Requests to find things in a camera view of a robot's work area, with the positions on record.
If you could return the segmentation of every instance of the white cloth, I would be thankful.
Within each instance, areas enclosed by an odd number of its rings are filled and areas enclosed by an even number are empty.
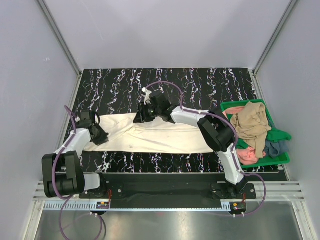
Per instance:
[[[200,130],[186,124],[163,121],[133,123],[136,113],[101,116],[100,126],[109,133],[109,141],[100,146],[90,142],[85,151],[130,153],[204,154],[213,150]]]

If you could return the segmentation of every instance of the floor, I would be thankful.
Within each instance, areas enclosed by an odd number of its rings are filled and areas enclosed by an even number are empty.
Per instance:
[[[251,202],[252,211],[257,203]],[[63,211],[62,225],[70,239],[94,239],[100,229],[97,219],[85,211]],[[108,240],[302,240],[293,207],[289,202],[266,202],[254,215],[220,217],[212,212],[107,212],[99,239]],[[59,232],[59,211],[42,213],[36,240],[63,240]]]
[[[141,89],[155,81],[169,81],[184,93],[185,107],[199,110],[219,107],[222,102],[256,99],[246,68],[152,68],[86,69],[76,95],[73,111],[94,110],[99,115],[137,112]],[[171,103],[178,92],[159,85]],[[216,153],[161,154],[131,152],[83,152],[84,172],[101,173],[221,173]],[[249,172],[278,172],[278,166],[248,168]]]

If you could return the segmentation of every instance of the shiny gray floor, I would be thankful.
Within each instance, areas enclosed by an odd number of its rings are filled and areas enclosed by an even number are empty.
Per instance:
[[[249,203],[249,208],[258,206]],[[66,226],[83,211],[63,212]],[[58,211],[44,211],[36,240],[63,240]],[[244,218],[219,217],[209,212],[107,212],[103,215],[107,240],[302,240],[292,205],[269,202],[254,215]],[[99,220],[86,216],[65,229],[72,240],[92,240]]]

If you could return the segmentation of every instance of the pile of clothes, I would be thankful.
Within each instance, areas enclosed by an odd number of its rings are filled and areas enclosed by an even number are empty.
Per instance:
[[[223,114],[238,134],[236,153],[243,165],[256,164],[264,157],[276,158],[289,151],[285,141],[291,140],[291,135],[275,127],[263,103],[249,101],[245,106],[228,108]]]

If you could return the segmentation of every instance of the green plastic bin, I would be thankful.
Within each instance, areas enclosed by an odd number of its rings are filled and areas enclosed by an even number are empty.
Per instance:
[[[272,117],[270,116],[270,113],[268,111],[267,105],[265,101],[262,99],[255,99],[255,100],[245,100],[245,101],[227,101],[221,103],[220,107],[222,112],[226,109],[233,108],[233,107],[240,107],[247,105],[248,102],[252,103],[263,103],[265,105],[266,115],[270,119],[270,121],[274,122],[272,120]],[[261,166],[269,166],[269,165],[279,165],[279,164],[287,164],[290,162],[289,155],[285,152],[280,156],[277,156],[276,158],[272,158],[269,156],[266,156],[264,158],[260,158],[259,161],[256,164],[251,165],[242,165],[241,167],[243,169],[253,168],[253,167],[261,167]]]

